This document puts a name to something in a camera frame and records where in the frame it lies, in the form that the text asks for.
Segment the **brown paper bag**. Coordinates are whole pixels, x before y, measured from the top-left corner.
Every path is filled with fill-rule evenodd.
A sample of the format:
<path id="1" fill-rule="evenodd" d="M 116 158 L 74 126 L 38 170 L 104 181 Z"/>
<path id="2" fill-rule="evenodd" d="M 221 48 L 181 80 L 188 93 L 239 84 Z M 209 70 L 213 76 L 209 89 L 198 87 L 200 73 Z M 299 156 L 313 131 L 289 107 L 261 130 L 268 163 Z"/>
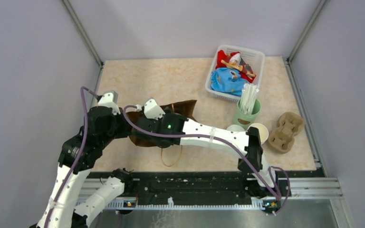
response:
<path id="1" fill-rule="evenodd" d="M 195 119 L 192 114 L 196 103 L 196 100 L 185 100 L 162 105 L 161 108 L 165 112 L 165 117 L 158 120 L 145 117 L 141 111 L 128 112 L 126 115 L 133 124 L 148 132 L 180 135 L 184 134 L 183 122 L 188 119 Z M 158 147 L 161 150 L 170 146 L 179 145 L 181 141 L 180 138 L 163 138 L 147 135 L 135 128 L 132 128 L 129 138 L 138 147 Z"/>

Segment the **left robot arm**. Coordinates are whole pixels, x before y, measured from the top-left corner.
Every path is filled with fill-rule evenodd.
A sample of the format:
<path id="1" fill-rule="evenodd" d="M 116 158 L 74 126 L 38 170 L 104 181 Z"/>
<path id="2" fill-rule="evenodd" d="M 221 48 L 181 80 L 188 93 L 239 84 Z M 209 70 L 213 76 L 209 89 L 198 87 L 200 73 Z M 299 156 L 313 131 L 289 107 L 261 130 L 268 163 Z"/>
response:
<path id="1" fill-rule="evenodd" d="M 62 145 L 48 205 L 32 227 L 88 228 L 113 199 L 130 195 L 134 188 L 131 173 L 116 169 L 102 187 L 77 205 L 82 186 L 105 147 L 114 139 L 126 138 L 130 131 L 122 108 L 99 105 L 85 112 L 79 133 Z"/>

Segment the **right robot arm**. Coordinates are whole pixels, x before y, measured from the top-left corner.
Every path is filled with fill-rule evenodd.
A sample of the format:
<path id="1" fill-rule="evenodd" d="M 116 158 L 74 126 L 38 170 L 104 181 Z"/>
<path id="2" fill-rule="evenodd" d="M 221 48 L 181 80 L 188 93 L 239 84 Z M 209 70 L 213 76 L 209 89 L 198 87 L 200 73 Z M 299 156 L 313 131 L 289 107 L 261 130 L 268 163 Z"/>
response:
<path id="1" fill-rule="evenodd" d="M 276 173 L 263 155 L 261 135 L 255 127 L 244 131 L 226 130 L 172 113 L 162 118 L 140 117 L 136 123 L 130 119 L 127 122 L 137 138 L 153 142 L 158 147 L 191 145 L 237 155 L 244 163 L 239 170 L 249 168 L 264 195 L 272 196 L 279 190 Z"/>

